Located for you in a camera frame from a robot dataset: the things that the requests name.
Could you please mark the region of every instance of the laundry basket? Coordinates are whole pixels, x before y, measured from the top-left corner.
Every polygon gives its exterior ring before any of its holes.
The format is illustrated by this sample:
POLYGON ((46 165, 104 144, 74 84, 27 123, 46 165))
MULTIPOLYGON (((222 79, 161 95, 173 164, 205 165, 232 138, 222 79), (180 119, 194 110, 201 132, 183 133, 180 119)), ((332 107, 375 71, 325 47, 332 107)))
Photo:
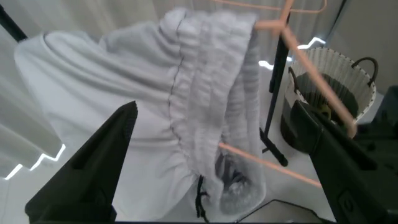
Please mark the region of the laundry basket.
MULTIPOLYGON (((332 49, 323 47, 306 50, 306 54, 347 107, 356 123, 369 110, 376 97, 374 81, 378 70, 377 61, 371 57, 364 57, 354 62, 332 49), (373 63, 374 73, 372 76, 358 66, 359 62, 363 60, 370 60, 373 63)), ((295 147, 297 136, 294 127, 290 124, 290 112, 295 100, 312 105, 333 123, 343 127, 343 122, 333 108, 328 105, 327 100, 313 84, 300 62, 295 61, 287 72, 289 73, 289 84, 285 91, 280 131, 288 144, 295 147)))

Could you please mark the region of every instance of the drawstring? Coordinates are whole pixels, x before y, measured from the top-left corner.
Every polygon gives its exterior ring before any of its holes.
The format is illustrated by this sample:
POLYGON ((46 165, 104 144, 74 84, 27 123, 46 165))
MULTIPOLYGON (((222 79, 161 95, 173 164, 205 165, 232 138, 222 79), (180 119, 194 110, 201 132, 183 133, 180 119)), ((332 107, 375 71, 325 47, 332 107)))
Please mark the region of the drawstring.
POLYGON ((201 185, 203 184, 203 176, 199 176, 199 181, 198 181, 198 190, 197 190, 197 197, 195 199, 195 207, 197 209, 197 217, 203 217, 204 221, 206 223, 209 223, 209 220, 206 217, 206 211, 203 208, 203 205, 201 204, 201 197, 202 196, 208 196, 206 192, 200 192, 201 185))

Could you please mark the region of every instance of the floor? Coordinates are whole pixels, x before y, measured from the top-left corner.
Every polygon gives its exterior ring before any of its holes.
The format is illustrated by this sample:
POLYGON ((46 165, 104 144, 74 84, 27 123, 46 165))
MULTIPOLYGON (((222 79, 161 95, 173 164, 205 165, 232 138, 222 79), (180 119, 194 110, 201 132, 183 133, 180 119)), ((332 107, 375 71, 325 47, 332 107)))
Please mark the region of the floor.
MULTIPOLYGON (((261 88, 260 92, 262 96, 261 126, 265 126, 268 107, 271 100, 271 94, 268 92, 271 72, 267 71, 265 68, 263 69, 264 70, 261 72, 261 86, 263 86, 263 88, 261 88)), ((286 84, 287 77, 285 75, 280 95, 283 94, 286 84)), ((281 99, 282 98, 280 97, 277 103, 277 108, 275 109, 275 116, 272 120, 269 138, 289 160, 288 169, 294 170, 295 172, 313 180, 318 180, 310 158, 307 155, 292 149, 280 135, 279 120, 280 111, 282 109, 281 99)), ((361 122, 372 120, 381 100, 382 95, 377 94, 376 102, 361 122)), ((65 150, 58 162, 44 161, 32 172, 27 169, 21 169, 11 180, 0 180, 0 223, 28 223, 27 216, 24 213, 24 205, 51 178, 51 176, 53 176, 56 171, 66 163, 70 156, 69 152, 65 150)), ((266 152, 263 156, 265 160, 277 163, 276 159, 270 152, 266 152)), ((273 199, 279 199, 309 208, 315 211, 319 217, 332 221, 335 220, 322 189, 268 168, 265 168, 265 173, 267 181, 267 196, 264 203, 270 202, 273 199)), ((188 201, 188 198, 183 198, 183 200, 181 200, 180 203, 177 204, 177 206, 161 221, 202 222, 202 219, 198 219, 196 217, 193 207, 191 205, 187 205, 187 203, 189 203, 188 201)), ((275 220, 276 217, 281 217, 281 220, 278 220, 278 222, 291 222, 292 219, 289 218, 291 216, 289 214, 297 213, 286 207, 282 209, 281 206, 275 206, 270 209, 274 211, 268 212, 268 217, 258 216, 258 218, 254 217, 254 219, 259 219, 257 220, 258 222, 265 222, 267 220, 275 220)), ((220 217, 211 221, 225 222, 228 220, 220 217)))

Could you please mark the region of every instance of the woven basket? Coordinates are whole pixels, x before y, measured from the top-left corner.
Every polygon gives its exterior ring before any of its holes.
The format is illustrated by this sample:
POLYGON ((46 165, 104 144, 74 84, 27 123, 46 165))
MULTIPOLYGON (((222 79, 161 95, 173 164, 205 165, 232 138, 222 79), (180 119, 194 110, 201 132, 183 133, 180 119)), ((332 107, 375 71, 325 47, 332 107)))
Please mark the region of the woven basket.
MULTIPOLYGON (((306 51, 309 60, 322 74, 326 82, 331 86, 338 98, 353 115, 356 123, 371 107, 376 97, 376 85, 374 81, 377 76, 377 61, 371 57, 365 57, 352 61, 350 58, 328 48, 315 48, 306 51), (367 74, 358 63, 370 60, 374 64, 372 76, 367 74)), ((289 68, 289 84, 285 91, 285 103, 282 112, 280 129, 284 139, 294 147, 295 130, 290 126, 290 111, 295 100, 318 108, 319 112, 337 125, 343 122, 338 115, 329 107, 327 100, 308 77, 306 69, 298 61, 289 68)))

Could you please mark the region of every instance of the curtain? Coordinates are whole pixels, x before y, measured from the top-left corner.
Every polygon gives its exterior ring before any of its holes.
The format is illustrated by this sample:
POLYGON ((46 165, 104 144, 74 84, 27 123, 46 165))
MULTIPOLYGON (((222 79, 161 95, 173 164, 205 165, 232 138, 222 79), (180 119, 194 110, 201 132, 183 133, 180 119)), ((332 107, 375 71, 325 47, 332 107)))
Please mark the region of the curtain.
POLYGON ((0 27, 0 177, 31 169, 42 154, 56 157, 61 142, 46 122, 15 67, 17 42, 0 27))
MULTIPOLYGON (((342 1, 329 0, 326 10, 320 14, 292 13, 289 24, 298 41, 307 44, 313 37, 325 40, 330 35, 342 1)), ((274 7, 284 5, 283 0, 239 2, 274 7)), ((157 22, 175 7, 208 12, 220 9, 255 12, 259 19, 279 17, 279 11, 232 6, 210 0, 0 0, 0 3, 28 37, 51 30, 83 30, 99 37, 139 21, 157 22)), ((293 8, 316 10, 323 4, 323 0, 296 0, 293 8)), ((61 142, 45 122, 18 76, 12 61, 17 43, 4 29, 0 29, 0 34, 0 176, 4 177, 18 164, 31 168, 42 153, 56 157, 61 142)), ((259 33, 259 41, 262 60, 273 63, 277 38, 264 30, 259 33)))

